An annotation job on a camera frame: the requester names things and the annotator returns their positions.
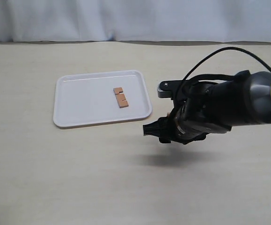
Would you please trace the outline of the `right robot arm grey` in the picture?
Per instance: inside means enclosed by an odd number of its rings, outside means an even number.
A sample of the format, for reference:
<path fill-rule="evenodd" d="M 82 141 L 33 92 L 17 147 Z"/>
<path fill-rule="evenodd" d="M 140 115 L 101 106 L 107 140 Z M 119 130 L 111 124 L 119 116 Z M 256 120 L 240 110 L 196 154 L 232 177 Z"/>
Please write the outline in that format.
<path fill-rule="evenodd" d="M 184 82 L 163 81 L 160 98 L 173 110 L 143 126 L 143 134 L 161 143 L 188 144 L 235 126 L 271 124 L 271 73 L 241 71 L 236 75 L 197 75 Z"/>

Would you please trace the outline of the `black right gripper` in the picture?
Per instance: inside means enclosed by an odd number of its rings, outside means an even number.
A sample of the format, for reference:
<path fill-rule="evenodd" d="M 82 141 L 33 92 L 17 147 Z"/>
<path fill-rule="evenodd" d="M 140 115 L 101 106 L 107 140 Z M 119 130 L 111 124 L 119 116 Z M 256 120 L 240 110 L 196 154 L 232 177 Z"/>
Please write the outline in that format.
<path fill-rule="evenodd" d="M 210 94 L 210 88 L 217 83 L 211 81 L 196 82 L 188 87 L 191 97 L 187 97 L 181 91 L 181 106 L 176 106 L 176 98 L 173 100 L 174 108 L 166 117 L 143 125 L 143 135 L 159 138 L 160 143 L 177 142 L 188 144 L 193 141 L 201 141 L 208 134 L 225 134 L 231 130 L 230 125 L 206 116 L 206 98 Z"/>

